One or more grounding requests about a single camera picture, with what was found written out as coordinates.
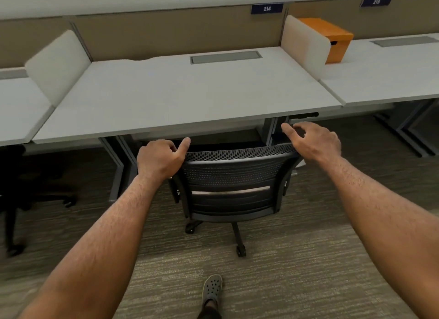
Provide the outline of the white desk divider panel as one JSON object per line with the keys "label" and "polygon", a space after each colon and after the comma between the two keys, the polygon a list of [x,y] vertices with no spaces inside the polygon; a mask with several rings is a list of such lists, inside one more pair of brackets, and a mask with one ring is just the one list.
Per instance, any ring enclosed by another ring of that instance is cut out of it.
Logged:
{"label": "white desk divider panel", "polygon": [[327,37],[288,15],[284,23],[281,48],[315,80],[321,79],[331,50]]}
{"label": "white desk divider panel", "polygon": [[49,103],[57,108],[90,65],[76,34],[66,30],[26,61],[25,69]]}

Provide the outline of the black swivel chair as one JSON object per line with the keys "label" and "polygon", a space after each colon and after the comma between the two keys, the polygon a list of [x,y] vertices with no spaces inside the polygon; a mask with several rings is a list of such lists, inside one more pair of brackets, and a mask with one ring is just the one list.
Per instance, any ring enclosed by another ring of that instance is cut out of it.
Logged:
{"label": "black swivel chair", "polygon": [[22,161],[25,154],[23,145],[0,147],[0,214],[4,213],[5,247],[8,257],[20,255],[25,244],[14,242],[14,231],[17,211],[29,211],[34,203],[62,201],[65,208],[77,203],[72,189],[44,188],[47,181],[62,177],[62,171],[55,166],[46,166],[34,177],[27,178],[31,172],[23,169]]}

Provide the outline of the person's left hand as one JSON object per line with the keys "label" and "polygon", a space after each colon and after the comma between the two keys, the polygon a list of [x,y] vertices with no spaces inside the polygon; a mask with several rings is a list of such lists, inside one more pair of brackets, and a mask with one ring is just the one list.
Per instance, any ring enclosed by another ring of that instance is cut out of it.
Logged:
{"label": "person's left hand", "polygon": [[137,155],[139,176],[157,184],[171,178],[182,166],[173,162],[176,148],[173,141],[165,139],[154,140],[142,146]]}

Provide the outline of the person's leg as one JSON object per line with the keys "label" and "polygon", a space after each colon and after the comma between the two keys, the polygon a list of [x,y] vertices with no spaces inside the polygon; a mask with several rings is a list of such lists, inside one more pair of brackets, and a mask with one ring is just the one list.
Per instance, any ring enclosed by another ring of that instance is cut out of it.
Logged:
{"label": "person's leg", "polygon": [[217,301],[214,299],[206,300],[197,319],[222,319]]}

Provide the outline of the black mesh office chair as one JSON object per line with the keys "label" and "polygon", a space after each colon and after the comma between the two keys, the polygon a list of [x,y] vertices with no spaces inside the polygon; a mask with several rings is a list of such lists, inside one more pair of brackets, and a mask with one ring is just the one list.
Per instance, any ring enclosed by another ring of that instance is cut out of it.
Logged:
{"label": "black mesh office chair", "polygon": [[303,157],[291,143],[238,150],[188,152],[168,180],[193,234],[203,222],[230,223],[239,257],[246,256],[238,222],[276,214]]}

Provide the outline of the person's right forearm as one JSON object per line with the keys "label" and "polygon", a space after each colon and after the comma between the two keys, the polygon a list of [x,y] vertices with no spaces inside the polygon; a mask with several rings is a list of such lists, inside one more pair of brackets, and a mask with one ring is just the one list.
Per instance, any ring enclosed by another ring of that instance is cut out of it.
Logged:
{"label": "person's right forearm", "polygon": [[439,217],[339,155],[318,160],[377,270],[420,319],[439,319]]}

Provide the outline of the orange storage box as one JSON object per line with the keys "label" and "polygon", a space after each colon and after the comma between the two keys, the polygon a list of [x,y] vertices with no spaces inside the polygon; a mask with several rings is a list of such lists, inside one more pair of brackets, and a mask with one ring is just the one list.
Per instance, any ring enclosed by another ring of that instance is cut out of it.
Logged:
{"label": "orange storage box", "polygon": [[307,26],[329,39],[331,49],[326,64],[340,63],[353,40],[353,33],[321,18],[299,18]]}

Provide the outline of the grey clog shoe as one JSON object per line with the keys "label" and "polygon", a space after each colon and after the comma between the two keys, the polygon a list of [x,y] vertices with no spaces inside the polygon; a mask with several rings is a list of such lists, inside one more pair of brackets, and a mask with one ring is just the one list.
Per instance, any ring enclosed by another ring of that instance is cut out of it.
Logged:
{"label": "grey clog shoe", "polygon": [[214,303],[215,307],[219,308],[222,283],[223,280],[220,274],[211,275],[206,279],[202,289],[202,309],[204,309],[209,303]]}

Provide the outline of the tan partition panel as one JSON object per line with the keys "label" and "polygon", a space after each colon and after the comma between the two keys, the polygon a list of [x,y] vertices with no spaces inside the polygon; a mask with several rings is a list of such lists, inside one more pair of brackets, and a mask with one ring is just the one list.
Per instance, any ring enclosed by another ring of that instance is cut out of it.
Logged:
{"label": "tan partition panel", "polygon": [[439,33],[439,0],[391,0],[361,7],[362,0],[314,0],[290,4],[296,18],[321,18],[354,34],[354,39]]}
{"label": "tan partition panel", "polygon": [[251,14],[251,6],[225,6],[75,16],[93,61],[278,46],[285,13]]}
{"label": "tan partition panel", "polygon": [[23,67],[70,28],[62,17],[0,20],[0,69]]}

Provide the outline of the grey metal desk leg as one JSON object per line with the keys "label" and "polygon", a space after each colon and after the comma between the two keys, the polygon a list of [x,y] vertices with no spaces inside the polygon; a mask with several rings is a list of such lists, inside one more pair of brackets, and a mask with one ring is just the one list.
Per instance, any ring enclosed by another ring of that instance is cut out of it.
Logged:
{"label": "grey metal desk leg", "polygon": [[291,143],[288,136],[283,133],[281,125],[289,123],[289,116],[279,116],[266,118],[264,125],[260,129],[260,137],[266,146],[280,145]]}
{"label": "grey metal desk leg", "polygon": [[393,109],[373,115],[374,119],[391,131],[419,157],[438,156],[435,146],[417,127],[439,106],[439,95],[432,99],[397,102]]}
{"label": "grey metal desk leg", "polygon": [[116,165],[108,200],[113,204],[138,173],[136,153],[139,147],[130,134],[101,137],[99,141]]}

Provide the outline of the person's left forearm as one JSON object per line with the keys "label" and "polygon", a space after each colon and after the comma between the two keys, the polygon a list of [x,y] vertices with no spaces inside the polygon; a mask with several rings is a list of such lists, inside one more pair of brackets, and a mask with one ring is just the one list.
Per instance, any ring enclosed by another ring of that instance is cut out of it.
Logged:
{"label": "person's left forearm", "polygon": [[112,319],[133,274],[151,201],[168,177],[136,176],[53,269],[18,319]]}

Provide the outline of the person's right hand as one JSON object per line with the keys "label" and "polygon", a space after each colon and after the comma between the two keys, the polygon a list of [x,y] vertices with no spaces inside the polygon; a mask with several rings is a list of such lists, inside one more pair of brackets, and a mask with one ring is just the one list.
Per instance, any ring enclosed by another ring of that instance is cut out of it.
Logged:
{"label": "person's right hand", "polygon": [[325,166],[341,159],[342,146],[335,132],[313,122],[298,122],[291,126],[299,134],[295,150],[305,160]]}

